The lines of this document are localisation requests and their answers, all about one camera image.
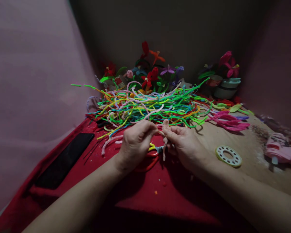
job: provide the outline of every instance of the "person's left hand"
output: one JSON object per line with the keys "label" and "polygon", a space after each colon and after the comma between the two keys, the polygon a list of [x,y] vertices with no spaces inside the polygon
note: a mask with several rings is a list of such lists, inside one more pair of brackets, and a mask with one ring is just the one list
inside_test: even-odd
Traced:
{"label": "person's left hand", "polygon": [[156,125],[147,120],[141,120],[124,131],[121,149],[115,156],[116,168],[130,172],[145,158],[152,137],[158,132]]}

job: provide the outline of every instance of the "black phone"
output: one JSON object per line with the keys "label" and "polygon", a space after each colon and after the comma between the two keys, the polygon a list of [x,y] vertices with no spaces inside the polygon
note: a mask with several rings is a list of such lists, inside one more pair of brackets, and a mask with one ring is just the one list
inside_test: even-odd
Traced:
{"label": "black phone", "polygon": [[57,156],[35,182],[37,187],[57,189],[94,138],[94,134],[80,133]]}

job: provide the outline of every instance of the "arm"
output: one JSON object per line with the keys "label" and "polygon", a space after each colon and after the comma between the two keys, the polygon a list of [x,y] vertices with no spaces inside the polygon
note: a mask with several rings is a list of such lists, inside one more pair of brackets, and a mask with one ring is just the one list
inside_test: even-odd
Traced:
{"label": "arm", "polygon": [[171,127],[168,151],[261,232],[291,232],[291,196],[252,179],[210,156],[192,130]]}
{"label": "arm", "polygon": [[23,232],[79,232],[112,188],[144,159],[157,131],[156,125],[146,120],[127,129],[118,154],[56,200]]}

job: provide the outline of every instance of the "red tablecloth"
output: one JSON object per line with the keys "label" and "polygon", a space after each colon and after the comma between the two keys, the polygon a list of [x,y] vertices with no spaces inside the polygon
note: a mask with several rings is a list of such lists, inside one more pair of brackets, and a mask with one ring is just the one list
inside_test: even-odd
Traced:
{"label": "red tablecloth", "polygon": [[[107,140],[105,137],[90,158],[83,159],[97,143],[96,138],[106,133],[103,129],[96,129],[95,122],[90,125],[89,122],[89,119],[84,120],[36,166],[0,216],[0,231],[10,229],[10,232],[21,232],[58,197],[118,152],[121,145],[113,142],[107,146],[105,157],[101,156],[101,148]],[[34,186],[36,178],[78,133],[93,132],[95,138],[56,190],[46,190]],[[163,145],[161,136],[154,136],[152,142],[156,146]],[[128,175],[114,188],[107,202],[120,208],[192,220],[203,224],[233,228],[249,226],[241,215],[206,184],[197,178],[190,181],[190,177],[190,173],[183,168],[176,157],[166,155],[165,162],[159,161],[147,173],[132,172]]]}

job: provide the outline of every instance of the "scissors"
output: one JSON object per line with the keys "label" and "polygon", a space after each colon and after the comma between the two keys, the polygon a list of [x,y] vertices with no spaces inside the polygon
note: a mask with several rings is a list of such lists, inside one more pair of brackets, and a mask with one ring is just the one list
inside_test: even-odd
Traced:
{"label": "scissors", "polygon": [[159,153],[161,153],[163,151],[163,147],[164,146],[157,147],[153,143],[150,143],[150,148],[149,148],[148,152],[156,150],[156,153],[154,153],[154,154],[153,153],[150,153],[150,154],[148,153],[145,157],[146,158],[154,158],[154,160],[146,168],[141,168],[141,169],[140,168],[135,168],[135,172],[147,172],[152,167],[154,167],[154,165],[159,160]]}

